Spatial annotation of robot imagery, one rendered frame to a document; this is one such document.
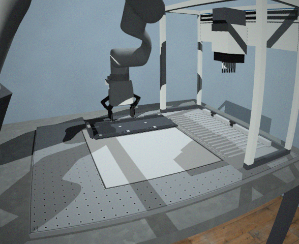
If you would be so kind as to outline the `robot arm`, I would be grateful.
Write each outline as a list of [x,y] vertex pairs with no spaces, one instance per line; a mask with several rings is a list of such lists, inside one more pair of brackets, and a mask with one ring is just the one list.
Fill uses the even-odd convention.
[[[27,13],[31,1],[0,0],[0,73],[17,29]],[[111,74],[105,79],[106,85],[109,85],[109,81],[129,80],[129,67],[144,66],[147,63],[152,42],[145,30],[146,24],[158,22],[165,13],[163,0],[125,1],[121,29],[126,34],[142,40],[142,43],[140,47],[111,49]]]

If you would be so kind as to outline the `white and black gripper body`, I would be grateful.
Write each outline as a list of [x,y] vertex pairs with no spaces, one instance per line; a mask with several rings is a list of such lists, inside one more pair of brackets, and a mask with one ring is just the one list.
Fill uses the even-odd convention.
[[108,95],[110,105],[113,107],[133,104],[134,92],[132,81],[110,81]]

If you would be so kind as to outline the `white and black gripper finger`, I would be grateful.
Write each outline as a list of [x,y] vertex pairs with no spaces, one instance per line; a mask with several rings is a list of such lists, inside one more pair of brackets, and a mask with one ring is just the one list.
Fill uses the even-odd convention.
[[135,107],[137,106],[138,102],[140,101],[141,97],[137,96],[134,94],[134,97],[136,98],[136,101],[131,104],[131,107],[130,107],[130,116],[131,117],[134,117],[135,115]]
[[101,104],[104,106],[105,109],[108,110],[108,118],[110,120],[113,120],[113,115],[112,115],[112,111],[111,111],[113,106],[111,106],[110,104],[107,106],[105,104],[105,102],[107,102],[108,100],[109,100],[109,95],[101,101]]

